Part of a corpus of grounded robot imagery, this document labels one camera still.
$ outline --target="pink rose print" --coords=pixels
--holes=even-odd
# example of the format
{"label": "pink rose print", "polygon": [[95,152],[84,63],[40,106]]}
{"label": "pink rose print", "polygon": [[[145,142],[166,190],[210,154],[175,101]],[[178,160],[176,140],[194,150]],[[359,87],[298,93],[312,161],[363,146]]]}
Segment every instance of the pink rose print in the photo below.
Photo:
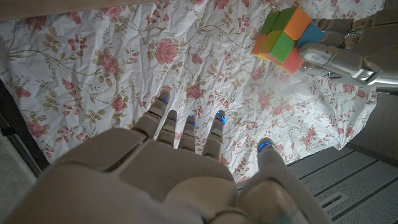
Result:
{"label": "pink rose print", "polygon": [[102,69],[106,73],[116,74],[118,72],[119,62],[110,55],[103,55],[102,57]]}
{"label": "pink rose print", "polygon": [[335,7],[337,5],[338,0],[331,0],[330,4],[331,6]]}
{"label": "pink rose print", "polygon": [[243,176],[243,177],[241,177],[236,183],[243,182],[243,181],[247,180],[248,178],[249,178],[249,177]]}
{"label": "pink rose print", "polygon": [[254,69],[254,71],[250,74],[253,81],[258,81],[260,78],[264,78],[259,68]]}
{"label": "pink rose print", "polygon": [[156,43],[155,58],[161,65],[172,63],[175,56],[177,56],[177,49],[170,38],[163,38],[159,43]]}
{"label": "pink rose print", "polygon": [[205,2],[205,0],[196,0],[195,1],[195,3],[197,4],[197,5],[201,5],[201,4],[203,4]]}
{"label": "pink rose print", "polygon": [[195,65],[200,65],[200,64],[203,63],[203,60],[201,59],[201,57],[200,57],[198,54],[194,54],[194,55],[192,56],[192,62],[193,62]]}
{"label": "pink rose print", "polygon": [[63,105],[63,107],[66,109],[72,110],[72,106],[70,106],[70,105]]}
{"label": "pink rose print", "polygon": [[115,109],[117,112],[122,111],[124,107],[124,102],[121,97],[115,97],[112,100],[111,106],[113,109]]}
{"label": "pink rose print", "polygon": [[338,133],[339,135],[344,134],[344,129],[343,129],[343,128],[337,129],[337,133]]}
{"label": "pink rose print", "polygon": [[292,109],[292,105],[290,105],[290,104],[286,104],[285,105],[285,109],[287,110],[287,111],[290,111],[291,109]]}
{"label": "pink rose print", "polygon": [[214,0],[214,8],[224,9],[228,2],[229,0]]}
{"label": "pink rose print", "polygon": [[30,17],[25,20],[26,25],[28,26],[29,30],[32,26],[35,30],[42,30],[42,26],[45,25],[45,21],[47,20],[47,16],[37,16],[37,17]]}
{"label": "pink rose print", "polygon": [[206,92],[206,90],[202,90],[200,88],[200,85],[193,85],[191,86],[188,91],[187,91],[187,97],[194,98],[194,99],[199,99],[203,94]]}
{"label": "pink rose print", "polygon": [[71,96],[76,96],[76,90],[70,91],[69,94],[71,94]]}
{"label": "pink rose print", "polygon": [[166,0],[166,2],[164,2],[163,8],[166,8],[169,4],[169,0]]}
{"label": "pink rose print", "polygon": [[154,2],[156,5],[156,8],[161,9],[162,7],[160,6],[159,2]]}
{"label": "pink rose print", "polygon": [[232,63],[231,54],[224,50],[224,61],[226,66],[230,66]]}
{"label": "pink rose print", "polygon": [[362,90],[359,90],[359,91],[356,93],[356,95],[359,96],[359,97],[361,97],[361,98],[364,98],[364,97],[366,96],[366,93],[365,93],[364,91],[362,91]]}
{"label": "pink rose print", "polygon": [[228,166],[229,162],[228,162],[228,160],[224,157],[224,154],[223,154],[223,153],[221,153],[221,157],[220,157],[220,158],[221,158],[221,159],[220,159],[220,163],[222,163],[222,164]]}
{"label": "pink rose print", "polygon": [[169,18],[169,15],[164,15],[164,17],[163,17],[163,21],[168,21],[170,18]]}
{"label": "pink rose print", "polygon": [[152,15],[160,18],[160,13],[155,9],[155,11],[152,13]]}
{"label": "pink rose print", "polygon": [[352,94],[355,91],[355,86],[349,84],[343,84],[343,93]]}
{"label": "pink rose print", "polygon": [[259,97],[259,104],[260,104],[261,109],[268,110],[268,107],[270,106],[270,102],[271,102],[270,94],[263,92]]}
{"label": "pink rose print", "polygon": [[348,128],[346,129],[346,138],[351,137],[353,134],[354,134],[353,128],[348,127]]}
{"label": "pink rose print", "polygon": [[75,45],[75,41],[71,38],[68,39],[68,44],[70,45],[70,47],[72,48],[73,51],[76,50],[76,45]]}
{"label": "pink rose print", "polygon": [[87,38],[86,37],[82,38],[82,40],[80,41],[80,48],[81,49],[86,49],[87,48],[86,42],[87,42]]}
{"label": "pink rose print", "polygon": [[100,9],[100,11],[105,16],[108,16],[108,17],[117,17],[117,16],[120,16],[120,13],[123,12],[121,6],[110,7],[110,8],[107,8],[107,9]]}
{"label": "pink rose print", "polygon": [[249,7],[249,0],[242,0],[242,3],[245,7]]}
{"label": "pink rose print", "polygon": [[137,59],[136,58],[129,58],[130,61],[132,61],[133,63],[137,63]]}
{"label": "pink rose print", "polygon": [[138,105],[139,105],[140,107],[146,108],[147,102],[145,102],[145,101],[140,101],[140,102],[138,102]]}
{"label": "pink rose print", "polygon": [[168,92],[170,93],[171,88],[168,85],[162,86],[162,90],[160,91],[161,93],[163,92]]}
{"label": "pink rose print", "polygon": [[174,133],[174,139],[179,140],[181,137],[180,133]]}
{"label": "pink rose print", "polygon": [[281,154],[284,151],[284,146],[282,144],[276,145],[276,148],[278,148],[279,154]]}
{"label": "pink rose print", "polygon": [[148,23],[153,23],[156,22],[156,20],[154,18],[149,17],[149,15],[147,16],[147,22]]}
{"label": "pink rose print", "polygon": [[27,126],[28,126],[30,132],[32,133],[32,135],[37,138],[42,137],[42,135],[45,131],[44,127],[37,124],[36,122],[28,122]]}
{"label": "pink rose print", "polygon": [[351,18],[354,18],[355,16],[356,16],[356,12],[350,10],[347,12],[347,14],[343,14],[341,17],[343,19],[351,19]]}
{"label": "pink rose print", "polygon": [[73,89],[75,86],[73,85],[73,83],[71,83],[71,82],[69,82],[69,81],[66,81],[66,80],[64,80],[64,79],[62,79],[62,84],[64,85],[64,87],[67,89],[67,90],[71,90],[71,89]]}
{"label": "pink rose print", "polygon": [[228,100],[225,100],[224,98],[220,99],[220,103],[226,108],[229,108],[229,103]]}
{"label": "pink rose print", "polygon": [[15,91],[16,91],[17,96],[19,98],[22,98],[22,97],[28,98],[28,97],[30,97],[30,92],[25,90],[25,89],[23,89],[23,87],[21,87],[21,86],[15,87]]}
{"label": "pink rose print", "polygon": [[241,28],[242,32],[246,31],[246,27],[249,26],[249,21],[250,18],[247,17],[246,15],[242,15],[241,17],[238,18],[238,26]]}
{"label": "pink rose print", "polygon": [[277,116],[282,113],[282,110],[284,109],[283,105],[278,105],[272,110],[272,115]]}
{"label": "pink rose print", "polygon": [[81,140],[81,141],[87,141],[89,139],[89,137],[88,136],[84,136],[83,133],[80,133],[80,134],[76,135],[76,138]]}
{"label": "pink rose print", "polygon": [[315,132],[315,128],[310,128],[310,130],[308,131],[308,136],[312,137],[317,135],[317,132]]}
{"label": "pink rose print", "polygon": [[303,140],[303,143],[308,146],[311,142],[311,137],[310,136],[306,136]]}
{"label": "pink rose print", "polygon": [[80,25],[81,24],[81,19],[79,16],[79,12],[69,12],[67,14],[67,17],[72,20],[73,22],[75,22],[76,24]]}

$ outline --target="wrinkled cloth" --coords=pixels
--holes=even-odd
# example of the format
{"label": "wrinkled cloth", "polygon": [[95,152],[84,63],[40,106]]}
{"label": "wrinkled cloth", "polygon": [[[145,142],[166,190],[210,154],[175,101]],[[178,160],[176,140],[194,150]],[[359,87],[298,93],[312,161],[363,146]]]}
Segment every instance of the wrinkled cloth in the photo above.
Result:
{"label": "wrinkled cloth", "polygon": [[257,172],[261,138],[286,163],[341,149],[376,105],[373,88],[290,75],[251,55],[268,13],[294,5],[313,18],[360,19],[383,2],[166,1],[11,20],[0,24],[0,79],[49,162],[109,128],[131,128],[162,91],[172,96],[166,113],[178,113],[175,146],[195,115],[197,153],[224,110],[221,162],[242,181]]}

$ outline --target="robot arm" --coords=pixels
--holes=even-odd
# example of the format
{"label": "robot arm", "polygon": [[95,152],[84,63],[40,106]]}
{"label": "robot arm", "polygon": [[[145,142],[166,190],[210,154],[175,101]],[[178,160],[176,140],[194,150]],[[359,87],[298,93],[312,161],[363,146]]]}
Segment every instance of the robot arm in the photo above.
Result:
{"label": "robot arm", "polygon": [[62,156],[6,223],[330,223],[270,139],[259,142],[259,172],[238,192],[220,163],[223,111],[201,155],[192,115],[177,149],[175,111],[153,139],[169,98],[161,94],[131,130],[105,131]]}
{"label": "robot arm", "polygon": [[325,37],[300,48],[306,69],[336,82],[398,88],[398,9],[371,17],[315,20]]}

